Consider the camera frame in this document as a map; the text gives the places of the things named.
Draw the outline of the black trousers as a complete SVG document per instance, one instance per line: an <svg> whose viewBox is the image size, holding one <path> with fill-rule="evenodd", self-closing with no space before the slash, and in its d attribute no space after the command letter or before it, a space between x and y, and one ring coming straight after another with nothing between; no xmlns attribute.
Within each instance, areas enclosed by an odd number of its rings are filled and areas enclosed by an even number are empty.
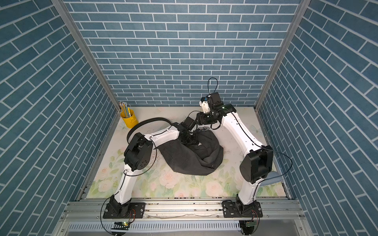
<svg viewBox="0 0 378 236"><path fill-rule="evenodd" d="M209 175L223 162L223 147L210 130L197 133L197 145L184 145L172 140L158 146L169 167L176 173L185 175Z"/></svg>

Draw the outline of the black leather belt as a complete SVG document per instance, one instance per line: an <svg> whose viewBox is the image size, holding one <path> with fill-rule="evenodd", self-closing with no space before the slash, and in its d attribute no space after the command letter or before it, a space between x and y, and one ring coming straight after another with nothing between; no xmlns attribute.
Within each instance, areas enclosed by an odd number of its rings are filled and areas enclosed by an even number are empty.
<svg viewBox="0 0 378 236"><path fill-rule="evenodd" d="M158 117L158 118L151 118L151 119L147 119L145 121L142 121L140 123L138 123L137 125L135 125L127 134L127 143L129 144L129 138L131 137L131 135L140 127L146 125L146 124L149 124L149 123L152 123L152 122L166 122L168 123L169 125L172 125L172 122L166 118L162 118L162 117Z"/></svg>

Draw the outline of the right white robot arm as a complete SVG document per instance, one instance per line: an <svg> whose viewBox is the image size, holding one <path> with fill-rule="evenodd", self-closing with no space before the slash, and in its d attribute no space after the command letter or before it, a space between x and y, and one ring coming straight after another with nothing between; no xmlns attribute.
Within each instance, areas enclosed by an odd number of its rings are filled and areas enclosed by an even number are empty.
<svg viewBox="0 0 378 236"><path fill-rule="evenodd" d="M257 201L259 185L267 179L272 171L273 151L270 146L264 146L243 124L232 104L224 104L218 92L201 98L199 105L202 112L196 115L198 125L213 125L220 123L225 127L239 145L244 159L239 169L244 181L241 190L236 195L234 208L226 206L226 212L231 216L235 211L241 217L262 217L260 203Z"/></svg>

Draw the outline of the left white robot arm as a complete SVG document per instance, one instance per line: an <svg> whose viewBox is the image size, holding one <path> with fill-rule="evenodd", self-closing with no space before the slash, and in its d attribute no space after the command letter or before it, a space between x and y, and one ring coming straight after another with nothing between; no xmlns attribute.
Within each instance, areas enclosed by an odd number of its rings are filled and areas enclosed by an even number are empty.
<svg viewBox="0 0 378 236"><path fill-rule="evenodd" d="M168 127L151 134L140 132L134 134L138 128L152 122L166 122ZM143 212L138 212L137 207L131 204L132 190L137 177L149 171L144 169L150 162L152 152L157 151L161 145L172 141L196 141L192 134L195 126L196 121L190 117L186 117L181 123L172 123L166 118L152 118L135 125L127 135L127 139L132 137L132 140L128 142L129 145L124 152L123 178L116 193L109 198L102 217L104 219L142 218Z"/></svg>

